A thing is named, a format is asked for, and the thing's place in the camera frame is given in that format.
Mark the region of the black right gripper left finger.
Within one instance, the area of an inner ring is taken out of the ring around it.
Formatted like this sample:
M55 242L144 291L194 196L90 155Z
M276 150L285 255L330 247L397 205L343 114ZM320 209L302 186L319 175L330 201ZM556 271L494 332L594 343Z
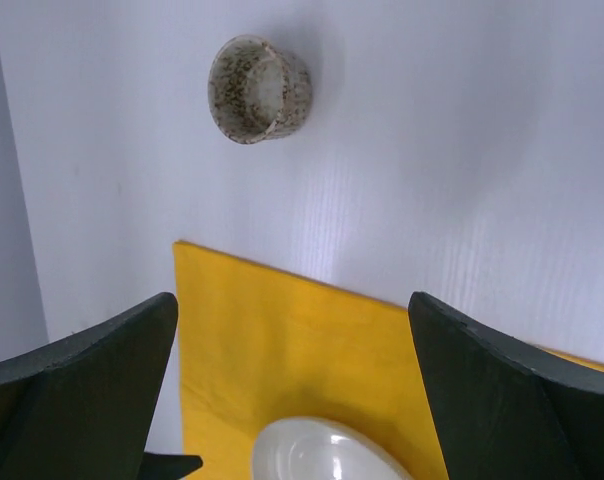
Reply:
M160 293L0 362L0 479L134 479L177 327Z

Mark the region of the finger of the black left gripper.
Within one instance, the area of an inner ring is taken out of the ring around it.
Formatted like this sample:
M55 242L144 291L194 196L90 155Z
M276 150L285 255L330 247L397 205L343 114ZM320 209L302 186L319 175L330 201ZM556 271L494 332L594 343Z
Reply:
M145 452L141 462L141 480L181 480L203 466L198 455L174 455Z

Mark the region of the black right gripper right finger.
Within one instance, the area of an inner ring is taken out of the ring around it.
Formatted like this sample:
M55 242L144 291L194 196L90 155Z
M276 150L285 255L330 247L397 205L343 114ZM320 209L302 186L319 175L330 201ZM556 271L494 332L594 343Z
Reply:
M425 293L408 316L452 479L604 479L604 372Z

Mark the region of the white round plate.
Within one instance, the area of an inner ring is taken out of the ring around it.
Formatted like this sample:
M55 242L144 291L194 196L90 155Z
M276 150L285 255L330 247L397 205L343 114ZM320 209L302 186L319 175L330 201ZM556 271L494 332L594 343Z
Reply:
M255 480L410 480L368 437L339 422L289 417L258 434L251 455Z

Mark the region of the yellow Pikachu placemat cloth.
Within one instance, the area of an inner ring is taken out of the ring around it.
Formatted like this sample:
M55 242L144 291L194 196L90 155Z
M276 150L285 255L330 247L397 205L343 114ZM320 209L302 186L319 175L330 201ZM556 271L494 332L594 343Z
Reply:
M208 479L246 479L260 431L344 424L416 479L447 473L408 305L186 242L173 246L184 445Z

